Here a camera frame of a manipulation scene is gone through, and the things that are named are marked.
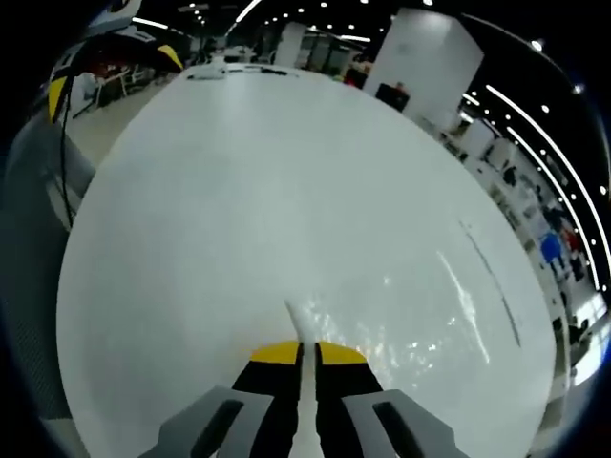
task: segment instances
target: ceiling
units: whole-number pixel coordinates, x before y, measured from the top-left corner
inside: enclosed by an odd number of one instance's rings
[[[604,42],[603,14],[592,8],[576,9],[571,4],[557,4],[551,9],[522,0],[433,0],[432,6],[425,6],[421,0],[368,0],[366,4],[362,0],[325,1],[327,6],[323,8],[321,0],[262,0],[232,34],[254,36],[265,29],[280,32],[286,22],[297,21],[337,35],[370,38],[367,53],[375,56],[391,25],[391,17],[401,7],[437,10],[458,18],[485,54],[470,88],[479,94],[480,111],[490,110],[491,119],[493,114],[508,111],[504,102],[486,91],[486,85],[492,85],[527,112],[569,158],[604,227],[611,227],[608,194],[603,196],[599,191],[609,184],[604,132],[611,114],[611,91],[607,85],[611,75],[600,59],[601,51],[606,50],[593,49],[593,44]],[[205,25],[194,14],[195,8],[189,8],[188,0],[143,0],[138,16],[195,36],[214,36],[225,34],[250,2],[207,0],[205,6],[203,0],[195,3]],[[543,53],[529,46],[534,39],[543,40]],[[580,83],[585,84],[585,92],[573,94],[574,85]],[[542,105],[549,107],[549,114],[541,110]],[[477,112],[473,106],[470,110]],[[509,125],[504,115],[496,121],[501,130]],[[532,142],[536,151],[547,146],[519,116],[514,116],[511,127]],[[567,192],[581,195],[574,180],[567,188]],[[588,203],[578,199],[574,206],[579,215],[584,215],[580,217],[584,231],[600,236]],[[607,259],[600,244],[594,251],[599,270],[604,271],[600,272],[601,279],[609,279],[610,272],[602,268]]]

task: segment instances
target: floor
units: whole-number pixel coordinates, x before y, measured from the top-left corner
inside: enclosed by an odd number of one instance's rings
[[[111,105],[96,110],[90,109],[68,123],[68,135],[97,168],[129,122],[165,86],[165,83],[151,84],[139,93],[122,98]]]

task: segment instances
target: ceiling light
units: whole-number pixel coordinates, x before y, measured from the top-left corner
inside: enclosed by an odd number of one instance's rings
[[[159,27],[160,29],[167,29],[168,26],[160,24],[159,22],[149,21],[148,19],[140,19],[139,17],[133,17],[132,22],[138,22],[139,24],[146,24],[147,26]]]
[[[468,94],[462,94],[463,98],[466,98],[467,100],[469,100],[471,103],[473,103],[476,107],[479,106],[479,102],[477,100],[475,100],[473,97],[471,97]]]
[[[543,42],[541,40],[533,40],[531,41],[531,46],[535,51],[543,51]]]
[[[252,0],[252,2],[250,2],[250,3],[249,3],[247,6],[246,6],[246,8],[244,8],[244,9],[243,9],[243,11],[240,13],[240,15],[239,15],[239,16],[236,18],[236,22],[240,22],[240,21],[242,21],[242,20],[243,20],[243,19],[246,17],[246,15],[247,15],[248,13],[250,13],[250,12],[251,12],[251,10],[252,10],[253,8],[255,8],[257,5],[259,5],[260,3],[261,3],[261,0]]]
[[[472,124],[474,122],[474,119],[472,117],[470,117],[468,114],[466,114],[465,112],[460,112],[459,115],[460,115],[461,118],[463,118],[469,124]]]
[[[590,211],[592,212],[594,221],[597,225],[597,229],[599,230],[599,233],[600,233],[600,240],[602,241],[602,246],[604,248],[604,255],[607,259],[608,269],[611,271],[611,251],[609,250],[609,243],[607,241],[606,233],[604,232],[604,228],[602,227],[602,222],[600,221],[599,212],[597,211],[594,205],[594,202],[590,198],[590,195],[588,194],[587,189],[585,189],[585,186],[583,185],[583,181],[581,181],[581,178],[579,177],[579,175],[573,168],[573,165],[571,164],[571,162],[569,162],[569,160],[566,158],[562,150],[558,147],[556,142],[549,135],[547,135],[547,133],[543,129],[541,129],[541,127],[530,116],[528,116],[521,108],[519,108],[512,100],[507,98],[504,94],[500,93],[498,90],[496,90],[492,86],[486,86],[486,89],[488,89],[491,93],[499,97],[505,103],[510,105],[514,110],[516,110],[524,119],[526,119],[526,121],[528,121],[531,124],[531,126],[535,128],[535,130],[545,139],[545,141],[547,141],[547,143],[556,152],[556,154],[558,155],[558,157],[564,164],[564,167],[569,171],[569,173],[571,174],[571,177],[573,177],[573,180],[579,186],[579,189],[581,190],[581,193],[585,197],[585,201],[588,207],[590,208]],[[594,285],[596,286],[596,289],[598,290],[599,289],[599,279],[598,279],[598,276],[594,273],[595,271],[594,267],[592,268],[592,271],[594,274],[593,275]]]
[[[370,43],[371,38],[366,38],[365,36],[352,36],[352,35],[342,35],[340,38],[344,40],[352,40],[352,41],[362,41],[364,43]]]
[[[528,145],[521,136],[519,136],[517,134],[516,131],[514,131],[514,129],[512,129],[511,127],[507,128],[507,131],[514,136],[514,138],[520,142],[520,144],[522,145],[522,147],[531,155],[531,157],[535,160],[535,162],[537,163],[537,165],[543,170],[543,172],[545,173],[545,175],[548,177],[548,179],[550,180],[550,182],[554,185],[554,187],[556,188],[556,191],[558,192],[558,194],[560,194],[564,200],[566,200],[566,208],[568,209],[569,213],[571,214],[571,217],[573,218],[573,221],[575,222],[575,225],[578,227],[579,229],[579,233],[581,235],[581,239],[583,240],[583,246],[585,248],[585,252],[587,254],[587,258],[589,260],[592,260],[592,251],[590,250],[590,245],[587,243],[587,238],[585,237],[585,234],[583,233],[583,227],[581,226],[581,223],[579,222],[579,218],[577,216],[577,214],[575,213],[575,210],[573,209],[573,205],[571,204],[571,202],[568,201],[568,199],[566,198],[566,194],[564,193],[564,189],[562,189],[562,186],[560,185],[560,183],[558,183],[558,180],[556,179],[556,177],[554,176],[554,174],[552,174],[552,172],[550,172],[550,170],[547,168],[547,165],[545,164],[545,162],[543,162],[543,159],[541,159],[537,153],[535,153],[535,150],[533,150],[530,145]],[[594,286],[596,288],[596,290],[599,290],[599,276],[597,274],[597,270],[596,270],[596,266],[594,265],[593,262],[591,262],[592,265],[592,277],[594,278]]]

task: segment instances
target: white tabletop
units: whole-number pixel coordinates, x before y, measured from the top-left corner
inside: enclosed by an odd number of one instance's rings
[[[452,426],[472,458],[523,458],[555,349],[512,229],[405,117],[295,73],[181,75],[101,164],[57,306],[86,447],[152,447],[163,421],[231,386],[253,349],[295,338],[290,301],[309,338],[358,347],[384,388]],[[316,408],[307,395],[300,428]],[[313,425],[300,431],[292,456],[322,456]]]

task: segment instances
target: person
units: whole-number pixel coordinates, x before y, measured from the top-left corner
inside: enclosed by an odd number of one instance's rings
[[[210,62],[212,60],[212,55],[217,51],[217,40],[214,38],[208,38],[206,40],[206,44],[203,45],[203,56],[201,59],[201,63]]]
[[[583,334],[582,338],[579,339],[575,344],[571,345],[570,360],[571,367],[583,359],[590,349],[590,343],[592,342],[592,332],[588,331]]]
[[[589,320],[583,320],[581,326],[577,326],[577,323],[569,323],[569,344],[573,345],[579,342],[581,336],[588,330]]]
[[[516,166],[511,166],[505,169],[503,172],[503,181],[509,184],[511,187],[516,186]]]
[[[259,59],[263,55],[264,45],[263,36],[259,36],[255,42],[255,46],[252,48],[251,62],[259,62]]]
[[[558,270],[554,265],[554,260],[558,260],[562,272],[564,271],[564,260],[562,259],[562,246],[560,245],[559,237],[556,233],[549,232],[541,239],[540,246],[541,254],[545,261],[554,271],[554,276],[558,277]]]
[[[541,190],[541,187],[539,185],[537,185],[536,194],[537,194],[538,203],[541,205],[544,205],[544,200],[543,200],[543,195],[542,195],[543,191]]]
[[[542,209],[543,216],[550,223],[550,226],[554,228],[556,232],[561,232],[564,227],[562,220],[564,219],[564,212],[560,210],[556,204],[552,203],[548,207]]]
[[[560,234],[572,252],[579,250],[579,239],[574,232],[563,228]]]

